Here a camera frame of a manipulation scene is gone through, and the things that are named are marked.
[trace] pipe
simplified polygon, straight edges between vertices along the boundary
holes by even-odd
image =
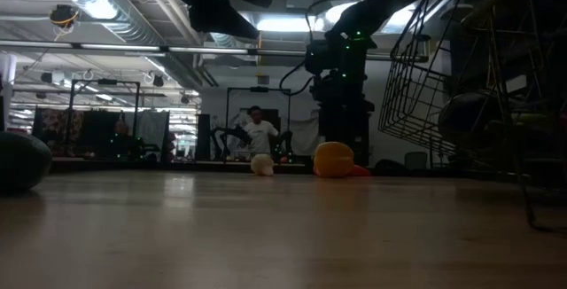
[[[37,48],[45,49],[72,49],[73,51],[138,51],[144,53],[193,53],[193,54],[226,54],[226,55],[255,55],[255,56],[281,56],[304,58],[304,51],[266,50],[266,49],[223,49],[198,46],[152,46],[152,45],[114,45],[93,43],[63,43],[63,42],[37,42],[0,40],[0,47]],[[368,54],[367,60],[391,61],[390,54]],[[416,62],[427,62],[429,56],[417,56]]]
[[[126,44],[165,44],[166,41],[151,26],[130,0],[72,0],[79,8],[95,19],[110,19],[116,16],[128,24],[107,24],[105,28],[118,36]],[[171,75],[181,86],[189,89],[200,89],[203,85],[192,66],[185,66],[180,59],[170,53],[164,58],[153,58],[167,74]]]
[[[11,14],[11,13],[0,13],[0,20],[3,21],[41,21],[50,20],[50,17],[43,15],[30,15],[30,14]],[[113,20],[113,19],[85,19],[78,20],[82,24],[128,24],[125,20]]]

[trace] wall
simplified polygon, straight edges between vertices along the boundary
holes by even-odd
[[[201,113],[217,115],[220,121],[225,120],[227,104],[226,89],[206,89],[201,92]],[[264,109],[277,109],[280,115],[287,117],[288,98],[279,92],[251,93],[234,90],[230,93],[229,119],[240,112],[241,108],[258,105]],[[311,112],[318,109],[309,93],[302,93],[291,98],[291,119],[296,121],[311,118]]]

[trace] wooden floor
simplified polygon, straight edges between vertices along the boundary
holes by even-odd
[[[0,199],[0,288],[567,288],[567,239],[530,230],[512,185],[100,172],[35,191]]]

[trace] wire basket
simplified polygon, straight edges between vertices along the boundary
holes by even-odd
[[[551,0],[453,0],[424,65],[416,58],[419,43],[427,39],[429,2],[421,0],[392,50],[379,129],[440,154],[465,151],[479,163],[514,172],[528,223],[549,230],[536,223],[524,174],[548,191],[549,185],[558,191],[567,182],[567,6]],[[460,12],[464,4],[468,10]],[[466,52],[446,47],[444,41],[456,37],[467,40]],[[443,51],[466,59],[444,74],[433,68]],[[478,108],[463,109],[472,105],[464,104],[465,98],[475,98]],[[449,133],[444,121],[456,105],[461,109],[453,114],[462,114],[456,119],[468,119],[470,126]]]

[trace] metal frame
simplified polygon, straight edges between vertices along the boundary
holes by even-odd
[[[496,11],[496,8],[502,6],[504,1],[507,4],[517,3],[520,5],[518,9],[521,11],[516,13],[519,16],[518,18],[514,17],[516,20],[507,20],[508,25],[501,26],[500,18],[496,17],[496,14],[500,12]],[[463,86],[462,76],[464,71],[469,68],[470,59],[475,49],[481,46],[480,44],[482,43],[480,41],[487,41],[483,45],[488,48],[488,82],[485,90],[488,95],[498,100],[502,119],[497,121],[502,124],[501,132],[503,139],[501,143],[488,148],[488,151],[479,151],[475,146],[462,144],[459,144],[459,148],[469,152],[479,162],[484,162],[485,164],[492,163],[495,164],[493,166],[496,169],[514,172],[524,196],[526,220],[530,227],[535,230],[557,231],[542,226],[537,222],[532,208],[531,197],[526,186],[527,177],[524,173],[532,176],[541,174],[542,169],[527,167],[527,165],[533,162],[554,163],[561,165],[563,169],[563,175],[558,174],[563,179],[560,183],[565,184],[567,182],[567,141],[558,119],[567,102],[564,102],[561,107],[550,103],[562,102],[563,100],[560,99],[557,91],[553,91],[553,75],[550,75],[547,71],[549,68],[548,56],[552,53],[555,40],[567,30],[567,15],[564,12],[564,5],[553,4],[547,0],[537,0],[537,2],[534,0],[484,0],[461,21],[461,24],[468,29],[468,32],[476,40],[472,45],[470,55],[464,62],[463,74],[445,75],[431,71],[432,62],[438,53],[440,51],[450,51],[444,49],[441,43],[439,43],[432,56],[429,68],[416,66],[415,47],[423,30],[423,8],[426,8],[428,2],[429,0],[422,0],[392,51],[393,62],[386,84],[379,129],[389,135],[430,148],[430,155],[433,154],[433,151],[441,154],[454,152],[455,146],[447,142],[437,129],[435,117],[443,106],[436,105],[433,99],[428,101],[428,98],[422,96],[422,93],[423,90],[433,90],[436,94],[441,93],[442,95],[447,95],[448,98],[452,98],[458,94],[458,90],[463,92],[475,90]],[[546,31],[541,31],[541,27],[538,24],[537,13],[541,9],[546,11],[546,14],[552,15],[551,18],[554,20],[554,26],[548,25],[549,30]],[[517,25],[511,27],[510,22],[515,22]],[[449,24],[446,26],[442,39],[445,39],[447,36],[448,27]],[[412,42],[405,49],[401,50],[400,42],[407,33],[413,34]],[[528,65],[531,63],[529,67],[520,67],[532,72],[528,80],[530,84],[528,91],[527,93],[509,93],[503,68],[505,66],[516,66],[514,59],[524,57],[529,57],[525,59]],[[419,76],[413,75],[414,71],[417,71]],[[439,85],[443,84],[445,80],[453,77],[456,78],[456,80],[451,80],[454,81],[451,82],[455,86],[454,89],[447,90],[442,86],[439,88]],[[425,115],[423,115],[423,110],[419,111],[419,108],[416,108],[418,105],[426,108]],[[540,155],[536,159],[529,157],[530,155],[523,150],[524,141],[529,140],[529,137],[517,133],[513,120],[515,117],[513,115],[526,113],[526,111],[547,116],[547,119],[555,124],[553,133],[548,134],[547,139],[557,139],[559,143],[554,150],[541,151],[537,148],[533,150],[532,152]],[[501,160],[485,162],[484,157],[489,157],[489,159],[491,157],[501,157]]]
[[[239,87],[229,87],[227,88],[227,104],[226,104],[226,109],[224,111],[224,126],[226,128],[229,127],[229,110],[230,110],[230,92],[233,90],[247,90],[250,92],[256,92],[256,93],[269,93],[270,91],[278,91],[278,92],[282,92],[282,93],[286,93],[288,95],[287,96],[287,130],[290,130],[290,124],[291,124],[291,90],[290,89],[270,89],[270,88],[262,88],[260,87],[260,89],[262,89],[262,91],[258,90],[258,91],[254,91],[254,87],[251,88],[239,88]],[[227,145],[227,139],[226,137],[224,137],[223,142],[224,146],[226,147]]]
[[[256,56],[282,56],[304,58],[304,51],[289,50],[267,50],[267,49],[243,49],[243,48],[215,48],[200,46],[167,46],[167,45],[117,45],[117,44],[96,44],[96,43],[65,43],[65,42],[40,42],[40,41],[13,41],[0,40],[0,48],[14,49],[37,49],[37,50],[56,50],[56,51],[117,51],[123,53],[134,52],[139,56],[166,55],[167,53],[193,53],[193,54],[225,54],[225,55],[256,55]],[[389,54],[368,54],[367,60],[391,61]],[[416,57],[419,61],[429,59],[428,55]]]
[[[74,103],[74,96],[75,96],[75,92],[74,92],[74,85],[78,82],[82,82],[84,83],[84,86],[82,88],[79,89],[79,92],[76,94],[80,94],[81,90],[84,89],[85,87],[87,87],[89,84],[91,84],[92,82],[99,82],[101,83],[102,80],[89,80],[89,81],[85,81],[85,80],[72,80],[71,81],[71,95],[69,98],[69,110],[67,112],[67,123],[66,123],[66,133],[65,133],[65,145],[69,145],[69,139],[70,139],[70,135],[71,135],[71,122],[73,120],[73,103]],[[108,80],[109,82],[112,82],[113,84],[110,83],[104,83],[103,84],[108,84],[108,85],[116,85],[118,83],[120,84],[135,84],[136,86],[136,103],[134,105],[134,124],[133,124],[133,128],[132,128],[132,137],[136,136],[136,127],[137,127],[137,118],[138,118],[138,101],[140,98],[140,82],[130,82],[130,81],[117,81],[117,80]]]

